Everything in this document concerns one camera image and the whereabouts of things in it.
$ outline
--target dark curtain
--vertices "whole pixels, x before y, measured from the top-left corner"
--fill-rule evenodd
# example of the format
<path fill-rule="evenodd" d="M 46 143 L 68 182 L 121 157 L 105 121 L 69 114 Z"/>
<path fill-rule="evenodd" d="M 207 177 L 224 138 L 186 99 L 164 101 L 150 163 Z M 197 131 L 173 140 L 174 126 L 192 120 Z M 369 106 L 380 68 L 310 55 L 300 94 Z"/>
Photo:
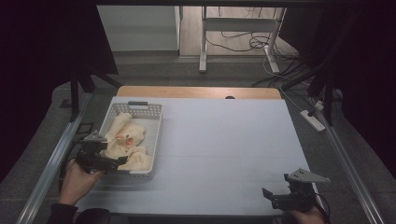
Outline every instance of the dark curtain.
<path fill-rule="evenodd" d="M 1 179 L 45 117 L 52 91 L 89 64 L 117 74 L 96 5 L 90 1 L 2 1 Z"/>
<path fill-rule="evenodd" d="M 369 1 L 336 57 L 335 74 L 345 117 L 396 177 L 395 21 L 394 2 Z"/>
<path fill-rule="evenodd" d="M 315 67 L 326 56 L 345 22 L 346 8 L 287 8 L 279 37 L 296 48 L 304 62 Z"/>

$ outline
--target hand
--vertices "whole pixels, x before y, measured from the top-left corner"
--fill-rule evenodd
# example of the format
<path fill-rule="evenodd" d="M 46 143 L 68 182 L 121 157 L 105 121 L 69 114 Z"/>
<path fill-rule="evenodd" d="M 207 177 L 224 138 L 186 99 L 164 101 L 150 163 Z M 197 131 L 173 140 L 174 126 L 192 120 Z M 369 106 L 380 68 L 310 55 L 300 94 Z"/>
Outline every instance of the hand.
<path fill-rule="evenodd" d="M 324 224 L 323 216 L 315 206 L 305 213 L 297 210 L 288 212 L 297 219 L 299 224 Z"/>
<path fill-rule="evenodd" d="M 87 174 L 75 160 L 71 160 L 67 163 L 66 175 L 58 203 L 75 205 L 78 200 L 90 192 L 96 181 L 104 173 L 104 171 L 97 171 L 93 174 Z"/>

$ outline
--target towel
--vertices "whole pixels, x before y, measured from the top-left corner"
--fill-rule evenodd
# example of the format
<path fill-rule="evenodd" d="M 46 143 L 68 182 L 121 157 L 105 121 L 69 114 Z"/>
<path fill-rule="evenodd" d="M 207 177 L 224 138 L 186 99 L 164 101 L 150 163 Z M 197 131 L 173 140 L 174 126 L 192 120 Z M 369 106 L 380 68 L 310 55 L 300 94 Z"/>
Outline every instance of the towel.
<path fill-rule="evenodd" d="M 144 127 L 132 121 L 131 114 L 120 113 L 105 135 L 107 149 L 101 155 L 115 160 L 127 156 L 127 162 L 119 166 L 119 170 L 148 170 L 152 156 L 146 154 L 145 147 L 137 146 L 143 141 L 145 131 Z"/>

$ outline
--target plastic basket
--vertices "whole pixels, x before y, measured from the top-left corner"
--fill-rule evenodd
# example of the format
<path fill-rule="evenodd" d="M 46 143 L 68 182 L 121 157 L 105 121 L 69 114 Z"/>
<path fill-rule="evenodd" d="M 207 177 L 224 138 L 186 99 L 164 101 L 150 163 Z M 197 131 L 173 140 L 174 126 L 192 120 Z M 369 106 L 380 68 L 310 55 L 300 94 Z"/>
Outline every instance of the plastic basket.
<path fill-rule="evenodd" d="M 145 138 L 140 142 L 140 147 L 146 148 L 146 153 L 152 156 L 151 167 L 148 170 L 141 171 L 112 171 L 108 172 L 107 176 L 129 176 L 134 178 L 152 178 L 154 172 L 154 164 L 156 159 L 156 151 L 159 142 L 159 134 L 161 129 L 161 122 L 163 116 L 163 107 L 161 105 L 151 105 L 147 102 L 127 102 L 115 103 L 110 105 L 107 110 L 105 120 L 99 131 L 99 134 L 105 136 L 110 130 L 114 118 L 120 113 L 130 113 L 132 120 L 144 127 Z"/>

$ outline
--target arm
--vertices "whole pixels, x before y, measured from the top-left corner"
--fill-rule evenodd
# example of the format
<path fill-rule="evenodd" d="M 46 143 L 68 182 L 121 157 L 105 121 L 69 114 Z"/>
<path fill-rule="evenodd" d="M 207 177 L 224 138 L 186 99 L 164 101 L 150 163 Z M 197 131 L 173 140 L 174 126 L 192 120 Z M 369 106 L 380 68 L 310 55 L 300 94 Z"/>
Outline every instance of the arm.
<path fill-rule="evenodd" d="M 75 207 L 76 203 L 90 192 L 103 173 L 87 174 L 74 160 L 71 160 L 67 164 L 59 201 L 51 207 L 51 215 L 47 223 L 73 223 L 73 216 L 78 210 Z"/>
<path fill-rule="evenodd" d="M 306 213 L 296 210 L 289 211 L 289 213 L 297 219 L 299 224 L 325 224 L 323 215 L 315 206 Z"/>

